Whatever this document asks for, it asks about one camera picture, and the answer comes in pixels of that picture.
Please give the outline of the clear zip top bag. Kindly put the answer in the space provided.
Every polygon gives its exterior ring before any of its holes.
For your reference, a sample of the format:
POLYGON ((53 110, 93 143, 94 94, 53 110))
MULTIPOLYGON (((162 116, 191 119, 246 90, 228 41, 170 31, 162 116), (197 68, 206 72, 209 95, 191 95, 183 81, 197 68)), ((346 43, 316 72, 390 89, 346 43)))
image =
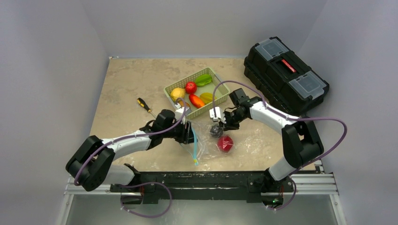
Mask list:
POLYGON ((197 141, 191 144, 180 144, 180 146, 188 152, 195 166, 213 158, 225 157, 235 150, 236 141, 231 135, 227 134, 226 131, 223 131, 222 136, 230 136, 234 142, 234 147, 228 153, 223 153, 218 149, 217 142, 219 138, 212 138, 209 133, 211 126, 218 125, 217 123, 199 121, 192 121, 191 123, 194 128, 194 134, 196 134, 197 141))

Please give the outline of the dark purple fake fruit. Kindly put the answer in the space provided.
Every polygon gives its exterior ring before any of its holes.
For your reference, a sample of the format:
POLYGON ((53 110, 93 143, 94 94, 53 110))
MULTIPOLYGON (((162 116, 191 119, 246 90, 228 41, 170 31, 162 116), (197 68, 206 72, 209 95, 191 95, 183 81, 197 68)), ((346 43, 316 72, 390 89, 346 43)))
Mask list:
POLYGON ((220 138, 223 135, 223 127, 220 125, 212 125, 209 133, 212 138, 220 138))

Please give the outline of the orange fake carrot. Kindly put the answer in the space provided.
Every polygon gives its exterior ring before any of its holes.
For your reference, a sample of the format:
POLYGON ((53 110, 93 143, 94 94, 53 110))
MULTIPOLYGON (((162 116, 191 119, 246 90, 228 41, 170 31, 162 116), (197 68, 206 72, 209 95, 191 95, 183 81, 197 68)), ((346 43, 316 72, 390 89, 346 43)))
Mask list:
POLYGON ((201 108, 206 105, 202 99, 200 99, 198 96, 196 96, 194 94, 189 95, 189 101, 196 108, 201 108))

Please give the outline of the red fake apple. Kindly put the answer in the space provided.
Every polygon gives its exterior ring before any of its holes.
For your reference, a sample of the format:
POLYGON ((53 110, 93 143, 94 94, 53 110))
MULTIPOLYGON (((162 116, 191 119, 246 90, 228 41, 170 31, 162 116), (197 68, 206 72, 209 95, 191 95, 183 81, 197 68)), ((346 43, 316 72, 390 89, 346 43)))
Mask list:
POLYGON ((217 147, 221 152, 228 153, 234 147, 234 142, 228 135, 221 136, 217 142, 217 147))

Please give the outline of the yellow fake pepper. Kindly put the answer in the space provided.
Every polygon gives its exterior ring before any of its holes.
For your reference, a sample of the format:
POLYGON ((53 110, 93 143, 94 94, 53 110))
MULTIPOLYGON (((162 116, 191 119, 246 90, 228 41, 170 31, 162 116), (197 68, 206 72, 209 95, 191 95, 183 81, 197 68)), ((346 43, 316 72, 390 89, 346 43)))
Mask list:
POLYGON ((213 101, 213 94, 204 92, 204 93, 200 94, 199 98, 203 101, 204 104, 207 105, 213 101))

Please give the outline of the yellow fake lemon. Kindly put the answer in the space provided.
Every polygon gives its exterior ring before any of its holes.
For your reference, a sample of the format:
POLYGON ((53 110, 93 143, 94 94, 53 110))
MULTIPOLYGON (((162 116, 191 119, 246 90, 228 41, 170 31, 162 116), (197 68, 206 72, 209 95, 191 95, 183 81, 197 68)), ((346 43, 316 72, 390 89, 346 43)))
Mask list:
POLYGON ((170 98, 176 102, 178 98, 185 97, 185 89, 184 88, 174 88, 170 93, 170 98))

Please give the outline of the red fake tomato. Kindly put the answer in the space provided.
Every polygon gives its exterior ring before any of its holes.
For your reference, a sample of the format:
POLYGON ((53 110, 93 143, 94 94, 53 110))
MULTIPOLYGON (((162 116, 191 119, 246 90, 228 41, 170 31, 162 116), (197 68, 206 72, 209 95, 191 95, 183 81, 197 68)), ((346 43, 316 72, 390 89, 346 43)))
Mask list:
POLYGON ((195 94, 195 92, 197 91, 197 85, 195 82, 187 82, 185 85, 185 92, 187 94, 195 94))

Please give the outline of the green fake lime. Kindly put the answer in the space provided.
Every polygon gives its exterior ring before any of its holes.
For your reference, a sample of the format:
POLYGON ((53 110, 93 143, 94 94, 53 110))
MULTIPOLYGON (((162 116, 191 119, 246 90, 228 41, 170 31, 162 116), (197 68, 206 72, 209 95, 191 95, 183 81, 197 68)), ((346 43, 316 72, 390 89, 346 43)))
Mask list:
POLYGON ((211 83, 213 80, 212 76, 210 74, 203 74, 198 76, 194 83, 198 86, 198 87, 203 87, 209 83, 211 83))

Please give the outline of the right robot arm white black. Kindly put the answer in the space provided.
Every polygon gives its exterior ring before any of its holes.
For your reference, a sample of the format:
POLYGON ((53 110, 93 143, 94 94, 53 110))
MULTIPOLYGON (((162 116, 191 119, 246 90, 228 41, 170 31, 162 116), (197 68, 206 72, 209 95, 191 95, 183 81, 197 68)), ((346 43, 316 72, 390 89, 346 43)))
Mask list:
POLYGON ((248 97, 243 89, 230 93, 234 105, 231 112, 214 106, 210 118, 224 130, 238 130, 245 119, 258 121, 282 137, 283 156, 266 170, 263 184, 270 191, 281 186, 282 180, 305 163, 324 153, 324 147, 313 121, 286 114, 266 103, 260 97, 248 97))

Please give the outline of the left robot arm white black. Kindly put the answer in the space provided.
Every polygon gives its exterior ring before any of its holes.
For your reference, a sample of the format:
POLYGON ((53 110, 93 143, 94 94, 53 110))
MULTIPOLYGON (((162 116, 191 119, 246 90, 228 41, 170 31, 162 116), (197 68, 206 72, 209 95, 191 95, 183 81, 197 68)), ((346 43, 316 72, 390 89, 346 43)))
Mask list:
POLYGON ((138 172, 131 165, 112 163, 137 151, 150 150, 160 145, 163 139, 174 139, 180 144, 198 147, 196 132, 191 122, 179 112, 164 109, 136 132, 111 139, 89 136, 66 164, 66 171, 75 179, 75 185, 93 191, 102 184, 122 185, 127 191, 139 188, 138 172))

